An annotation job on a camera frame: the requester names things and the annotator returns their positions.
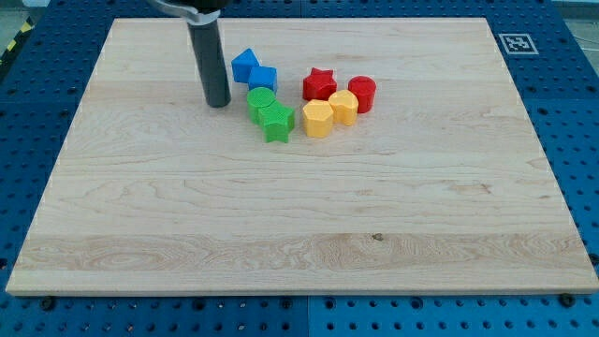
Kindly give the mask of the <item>silver clamp mount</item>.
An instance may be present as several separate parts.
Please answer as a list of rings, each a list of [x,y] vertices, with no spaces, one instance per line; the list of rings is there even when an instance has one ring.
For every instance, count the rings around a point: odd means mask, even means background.
[[[220,16],[230,0],[146,0],[157,11],[182,18],[190,24],[208,24]]]

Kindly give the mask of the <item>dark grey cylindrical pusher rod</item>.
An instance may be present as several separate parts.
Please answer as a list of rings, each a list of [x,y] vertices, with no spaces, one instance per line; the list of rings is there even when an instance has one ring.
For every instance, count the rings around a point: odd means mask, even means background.
[[[218,21],[187,26],[205,100],[212,108],[225,107],[230,102],[230,89]]]

